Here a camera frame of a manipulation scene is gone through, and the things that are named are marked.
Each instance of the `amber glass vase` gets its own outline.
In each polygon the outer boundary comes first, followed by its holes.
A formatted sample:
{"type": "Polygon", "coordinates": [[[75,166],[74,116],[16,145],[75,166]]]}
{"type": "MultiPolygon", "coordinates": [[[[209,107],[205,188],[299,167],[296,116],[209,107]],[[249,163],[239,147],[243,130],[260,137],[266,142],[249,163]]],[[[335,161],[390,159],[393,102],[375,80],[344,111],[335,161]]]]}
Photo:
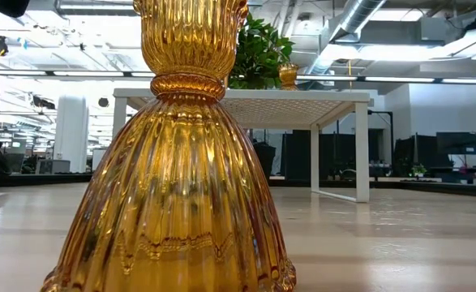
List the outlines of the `amber glass vase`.
{"type": "Polygon", "coordinates": [[[298,69],[299,66],[293,63],[279,65],[277,71],[279,71],[279,79],[281,80],[282,90],[298,90],[297,85],[295,85],[298,69]]]}
{"type": "Polygon", "coordinates": [[[266,178],[219,103],[246,2],[134,7],[158,101],[106,152],[41,291],[292,291],[266,178]]]}

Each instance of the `ceiling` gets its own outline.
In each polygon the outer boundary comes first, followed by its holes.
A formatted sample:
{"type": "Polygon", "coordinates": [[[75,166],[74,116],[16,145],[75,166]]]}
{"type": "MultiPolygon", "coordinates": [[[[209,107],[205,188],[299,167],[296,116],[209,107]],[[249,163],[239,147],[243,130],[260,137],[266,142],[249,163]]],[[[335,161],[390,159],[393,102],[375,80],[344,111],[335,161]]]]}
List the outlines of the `ceiling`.
{"type": "MultiPolygon", "coordinates": [[[[319,56],[319,35],[326,20],[342,12],[345,1],[301,1],[298,15],[294,15],[294,2],[289,1],[283,34],[290,34],[295,42],[292,61],[305,71],[319,56]],[[293,17],[293,31],[288,31],[293,17]]],[[[27,13],[19,19],[0,15],[0,36],[6,37],[8,54],[0,57],[2,70],[38,71],[148,71],[140,52],[139,17],[127,0],[32,0],[27,13]]],[[[279,26],[283,0],[249,1],[255,18],[279,26]]],[[[389,0],[371,18],[372,21],[416,21],[424,13],[437,8],[441,1],[389,0]]],[[[456,11],[476,10],[476,1],[456,0],[456,11]]],[[[436,17],[453,13],[452,3],[443,6],[436,17]]],[[[354,59],[334,62],[331,71],[339,75],[426,75],[450,74],[476,76],[476,61],[452,62],[385,62],[354,59]]],[[[66,91],[82,92],[90,101],[90,140],[92,147],[105,145],[111,140],[114,88],[146,88],[148,81],[75,80],[63,78],[16,78],[0,76],[1,112],[37,114],[41,109],[31,105],[33,96],[55,104],[66,91]],[[99,98],[109,99],[108,107],[100,107],[99,98]]],[[[55,110],[43,109],[47,114],[11,116],[25,122],[36,123],[50,137],[55,131],[55,110]]],[[[4,118],[6,125],[13,118],[4,118]]]]}

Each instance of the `white column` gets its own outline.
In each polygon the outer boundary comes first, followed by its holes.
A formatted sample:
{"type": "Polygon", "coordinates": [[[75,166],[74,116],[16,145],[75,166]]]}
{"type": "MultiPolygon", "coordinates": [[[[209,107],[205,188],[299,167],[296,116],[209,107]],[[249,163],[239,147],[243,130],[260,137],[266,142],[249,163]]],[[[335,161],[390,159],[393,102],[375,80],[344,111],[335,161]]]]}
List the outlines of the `white column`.
{"type": "Polygon", "coordinates": [[[54,159],[70,161],[70,172],[86,170],[88,103],[85,96],[59,97],[54,159]]]}
{"type": "Polygon", "coordinates": [[[369,141],[367,103],[355,103],[355,148],[357,165],[357,203],[369,202],[369,141]]]}
{"type": "Polygon", "coordinates": [[[126,124],[126,107],[127,98],[115,97],[113,139],[115,139],[115,136],[126,124]]]}
{"type": "Polygon", "coordinates": [[[319,125],[311,125],[311,191],[319,191],[319,125]]]}

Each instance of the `amber glass candleholder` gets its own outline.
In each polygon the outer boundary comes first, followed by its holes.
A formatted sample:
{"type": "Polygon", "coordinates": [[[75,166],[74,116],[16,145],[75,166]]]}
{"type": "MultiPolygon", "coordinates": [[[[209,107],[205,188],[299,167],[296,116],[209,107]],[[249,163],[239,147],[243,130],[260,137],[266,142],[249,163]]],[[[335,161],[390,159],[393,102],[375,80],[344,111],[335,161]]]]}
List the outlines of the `amber glass candleholder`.
{"type": "Polygon", "coordinates": [[[298,90],[295,85],[295,79],[297,79],[297,70],[299,66],[292,63],[285,63],[279,65],[277,70],[279,71],[279,79],[281,79],[282,90],[298,90]]]}
{"type": "Polygon", "coordinates": [[[158,101],[106,152],[41,291],[292,291],[267,180],[219,103],[246,1],[134,7],[158,101]]]}

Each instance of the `ceiling pipe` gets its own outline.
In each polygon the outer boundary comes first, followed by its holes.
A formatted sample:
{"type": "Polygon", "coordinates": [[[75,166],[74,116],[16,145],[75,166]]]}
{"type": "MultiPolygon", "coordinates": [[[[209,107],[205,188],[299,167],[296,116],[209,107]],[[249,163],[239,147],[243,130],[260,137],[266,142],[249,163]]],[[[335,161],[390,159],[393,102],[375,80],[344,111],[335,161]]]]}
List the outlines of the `ceiling pipe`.
{"type": "Polygon", "coordinates": [[[295,0],[294,9],[292,10],[292,18],[289,20],[288,29],[286,30],[285,37],[290,38],[295,30],[295,23],[299,17],[299,11],[301,10],[302,0],[295,0]]]}
{"type": "Polygon", "coordinates": [[[325,56],[325,46],[338,38],[347,35],[359,34],[362,28],[369,22],[369,19],[383,6],[386,0],[348,0],[345,4],[344,12],[335,19],[331,19],[328,25],[328,35],[323,43],[319,57],[315,59],[309,67],[307,74],[323,75],[333,64],[333,60],[327,60],[325,56]]]}
{"type": "Polygon", "coordinates": [[[279,24],[277,25],[277,32],[280,36],[283,34],[283,26],[285,25],[286,21],[286,14],[288,13],[288,6],[290,0],[283,0],[283,4],[281,7],[281,12],[279,13],[279,24]]]}

